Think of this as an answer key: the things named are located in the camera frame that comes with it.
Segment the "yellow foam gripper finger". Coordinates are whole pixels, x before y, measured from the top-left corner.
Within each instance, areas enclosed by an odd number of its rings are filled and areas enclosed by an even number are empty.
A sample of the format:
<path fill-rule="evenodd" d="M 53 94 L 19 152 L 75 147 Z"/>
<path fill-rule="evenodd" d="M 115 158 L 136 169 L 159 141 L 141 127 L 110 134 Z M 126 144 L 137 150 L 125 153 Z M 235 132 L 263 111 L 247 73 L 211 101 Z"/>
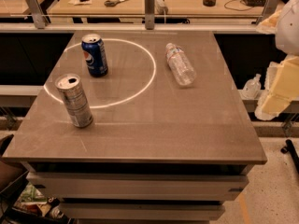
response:
<path fill-rule="evenodd" d="M 264 90 L 255 109 L 255 117 L 271 120 L 299 97 L 299 57 L 288 55 L 280 63 L 271 62 L 266 71 Z"/>
<path fill-rule="evenodd" d="M 271 35 L 276 32 L 278 18 L 280 16 L 281 11 L 277 11 L 274 14 L 272 14 L 267 19 L 261 21 L 257 27 L 256 31 L 261 34 Z"/>

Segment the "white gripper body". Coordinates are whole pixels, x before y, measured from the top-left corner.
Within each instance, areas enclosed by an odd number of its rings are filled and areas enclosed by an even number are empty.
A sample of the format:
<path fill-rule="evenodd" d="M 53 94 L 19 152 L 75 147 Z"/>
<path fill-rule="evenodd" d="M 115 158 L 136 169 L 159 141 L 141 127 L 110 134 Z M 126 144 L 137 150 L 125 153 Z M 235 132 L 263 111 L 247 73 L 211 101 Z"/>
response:
<path fill-rule="evenodd" d="M 291 55 L 299 55 L 299 0 L 289 0 L 278 18 L 276 47 Z"/>

